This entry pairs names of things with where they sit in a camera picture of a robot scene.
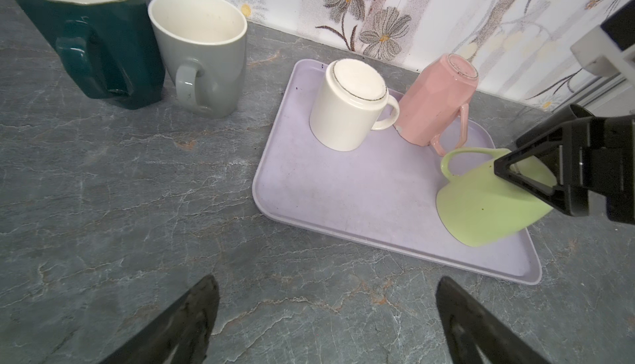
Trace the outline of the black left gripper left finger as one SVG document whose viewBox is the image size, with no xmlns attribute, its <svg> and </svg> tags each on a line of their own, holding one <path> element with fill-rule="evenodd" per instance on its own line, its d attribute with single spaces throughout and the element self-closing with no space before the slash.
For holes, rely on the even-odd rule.
<svg viewBox="0 0 635 364">
<path fill-rule="evenodd" d="M 219 303 L 218 283 L 208 274 L 103 362 L 204 362 Z"/>
</svg>

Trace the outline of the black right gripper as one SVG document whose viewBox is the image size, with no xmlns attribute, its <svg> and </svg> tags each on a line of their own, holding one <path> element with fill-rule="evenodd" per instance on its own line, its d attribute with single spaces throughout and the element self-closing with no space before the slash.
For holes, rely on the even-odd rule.
<svg viewBox="0 0 635 364">
<path fill-rule="evenodd" d="M 562 107 L 496 159 L 494 173 L 573 217 L 590 213 L 590 192 L 602 195 L 609 220 L 633 224 L 634 117 L 592 116 L 577 104 Z M 560 124 L 561 137 L 532 141 Z"/>
</svg>

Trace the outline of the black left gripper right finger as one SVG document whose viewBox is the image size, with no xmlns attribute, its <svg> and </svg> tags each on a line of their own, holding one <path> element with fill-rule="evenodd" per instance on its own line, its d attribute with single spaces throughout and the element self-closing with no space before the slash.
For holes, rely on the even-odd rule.
<svg viewBox="0 0 635 364">
<path fill-rule="evenodd" d="M 440 279 L 435 297 L 454 363 L 547 362 L 451 277 Z"/>
</svg>

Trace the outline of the pink ceramic mug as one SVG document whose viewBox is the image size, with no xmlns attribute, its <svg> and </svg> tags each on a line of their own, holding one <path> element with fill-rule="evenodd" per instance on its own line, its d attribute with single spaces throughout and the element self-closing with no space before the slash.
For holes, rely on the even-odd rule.
<svg viewBox="0 0 635 364">
<path fill-rule="evenodd" d="M 478 83 L 478 71 L 468 60 L 453 53 L 442 55 L 421 72 L 399 100 L 396 131 L 407 142 L 431 146 L 444 157 L 440 137 L 458 118 L 461 130 L 456 148 L 463 147 L 468 138 L 469 106 Z"/>
</svg>

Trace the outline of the white ceramic mug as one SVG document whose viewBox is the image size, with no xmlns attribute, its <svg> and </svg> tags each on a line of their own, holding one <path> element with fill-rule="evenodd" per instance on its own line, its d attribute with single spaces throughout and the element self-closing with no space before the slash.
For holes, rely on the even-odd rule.
<svg viewBox="0 0 635 364">
<path fill-rule="evenodd" d="M 376 69 L 363 61 L 340 59 L 326 69 L 309 125 L 325 147 L 350 152 L 371 131 L 392 127 L 399 116 L 398 101 Z"/>
</svg>

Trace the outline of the grey ceramic mug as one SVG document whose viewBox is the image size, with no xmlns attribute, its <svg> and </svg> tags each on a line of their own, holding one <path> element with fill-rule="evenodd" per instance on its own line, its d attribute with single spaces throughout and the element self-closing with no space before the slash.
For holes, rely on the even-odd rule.
<svg viewBox="0 0 635 364">
<path fill-rule="evenodd" d="M 210 118 L 233 113 L 246 79 L 246 17 L 225 0 L 151 0 L 148 15 L 177 104 Z"/>
</svg>

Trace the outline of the dark green ceramic mug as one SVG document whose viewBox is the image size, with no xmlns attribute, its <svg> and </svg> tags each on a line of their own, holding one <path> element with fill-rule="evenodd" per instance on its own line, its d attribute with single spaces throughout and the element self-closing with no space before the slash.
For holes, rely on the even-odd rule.
<svg viewBox="0 0 635 364">
<path fill-rule="evenodd" d="M 165 67 L 149 0 L 15 0 L 90 99 L 123 109 L 160 102 Z"/>
</svg>

